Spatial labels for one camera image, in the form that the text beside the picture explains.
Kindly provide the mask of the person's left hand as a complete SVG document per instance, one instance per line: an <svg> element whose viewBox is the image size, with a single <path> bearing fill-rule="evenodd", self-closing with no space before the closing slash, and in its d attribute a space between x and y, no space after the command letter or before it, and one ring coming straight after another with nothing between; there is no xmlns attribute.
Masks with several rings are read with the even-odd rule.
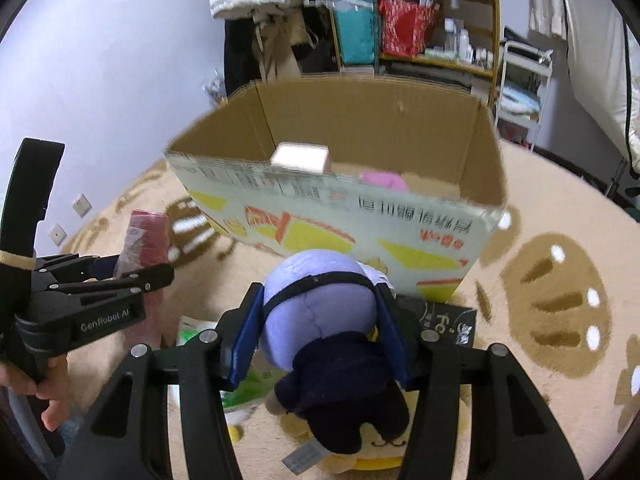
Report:
<svg viewBox="0 0 640 480"><path fill-rule="evenodd" d="M57 430L70 416L70 381L66 354L48 361L44 378L40 382L34 382L8 361L1 362L0 377L2 387L48 402L48 407L41 414L43 426L48 431Z"/></svg>

